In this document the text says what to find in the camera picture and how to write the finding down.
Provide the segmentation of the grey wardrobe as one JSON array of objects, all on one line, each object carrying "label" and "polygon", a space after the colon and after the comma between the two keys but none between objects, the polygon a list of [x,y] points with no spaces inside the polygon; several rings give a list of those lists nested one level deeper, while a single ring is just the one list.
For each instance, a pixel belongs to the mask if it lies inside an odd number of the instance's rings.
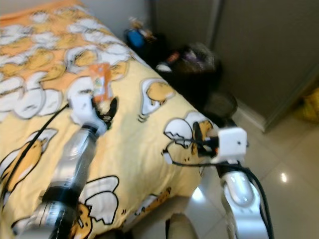
[{"label": "grey wardrobe", "polygon": [[169,44],[217,55],[222,89],[264,131],[319,77],[319,0],[150,0],[150,9]]}]

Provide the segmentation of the yellow bag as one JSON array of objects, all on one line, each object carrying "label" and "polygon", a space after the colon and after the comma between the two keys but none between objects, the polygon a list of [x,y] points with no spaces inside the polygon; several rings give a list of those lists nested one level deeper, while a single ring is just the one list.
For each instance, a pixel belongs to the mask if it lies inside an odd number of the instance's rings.
[{"label": "yellow bag", "polygon": [[301,104],[294,111],[294,116],[310,123],[319,124],[319,87],[302,98]]}]

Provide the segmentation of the orange snack packet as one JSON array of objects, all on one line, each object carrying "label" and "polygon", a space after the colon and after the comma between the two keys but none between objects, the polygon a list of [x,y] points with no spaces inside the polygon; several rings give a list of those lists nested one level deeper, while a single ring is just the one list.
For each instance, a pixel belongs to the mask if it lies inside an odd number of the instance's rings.
[{"label": "orange snack packet", "polygon": [[98,112],[103,115],[110,109],[114,96],[110,86],[112,79],[111,65],[108,62],[89,66],[90,78],[93,82],[93,103]]}]

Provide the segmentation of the small dark round bin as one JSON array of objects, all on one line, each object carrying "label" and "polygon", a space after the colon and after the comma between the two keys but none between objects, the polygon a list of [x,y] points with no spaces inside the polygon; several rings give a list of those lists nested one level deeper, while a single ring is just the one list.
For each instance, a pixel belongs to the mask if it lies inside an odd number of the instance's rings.
[{"label": "small dark round bin", "polygon": [[232,119],[237,109],[238,102],[232,94],[217,91],[209,94],[202,113],[215,125],[222,128],[221,121]]}]

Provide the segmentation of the red and white container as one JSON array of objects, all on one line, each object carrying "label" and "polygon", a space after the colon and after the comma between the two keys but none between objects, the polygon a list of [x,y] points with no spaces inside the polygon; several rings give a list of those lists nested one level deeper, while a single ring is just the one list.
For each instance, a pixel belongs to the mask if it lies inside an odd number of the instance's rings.
[{"label": "red and white container", "polygon": [[155,67],[155,70],[159,72],[172,72],[172,67],[180,59],[181,53],[179,51],[173,51],[171,54],[166,57],[166,59],[159,61]]}]

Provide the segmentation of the yellow egg-print blanket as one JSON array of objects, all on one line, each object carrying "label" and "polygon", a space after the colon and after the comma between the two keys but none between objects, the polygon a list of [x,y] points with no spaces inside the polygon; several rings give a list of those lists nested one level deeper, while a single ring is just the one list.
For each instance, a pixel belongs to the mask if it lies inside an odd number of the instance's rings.
[{"label": "yellow egg-print blanket", "polygon": [[170,121],[216,125],[199,113],[135,52],[115,37],[80,0],[46,3],[0,17],[0,239],[32,214],[62,147],[80,129],[65,107],[75,94],[92,94],[89,66],[108,62],[118,111],[97,140],[89,180],[114,176],[118,212],[88,237],[123,229],[174,196],[200,184],[197,148],[171,144]]}]

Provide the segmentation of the grey robot right leg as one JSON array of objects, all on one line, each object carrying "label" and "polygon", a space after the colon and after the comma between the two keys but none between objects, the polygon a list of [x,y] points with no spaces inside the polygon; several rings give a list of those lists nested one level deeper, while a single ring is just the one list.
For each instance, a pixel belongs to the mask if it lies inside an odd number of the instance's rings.
[{"label": "grey robot right leg", "polygon": [[194,226],[183,213],[175,213],[165,222],[166,239],[199,239]]}]

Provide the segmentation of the black trash bin with bag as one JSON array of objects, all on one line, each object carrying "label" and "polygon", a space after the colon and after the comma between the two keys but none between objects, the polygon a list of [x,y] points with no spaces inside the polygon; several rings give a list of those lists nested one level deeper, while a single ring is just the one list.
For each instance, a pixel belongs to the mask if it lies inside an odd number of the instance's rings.
[{"label": "black trash bin with bag", "polygon": [[171,65],[171,84],[196,109],[202,110],[209,94],[219,86],[222,66],[217,55],[203,43],[179,48]]}]

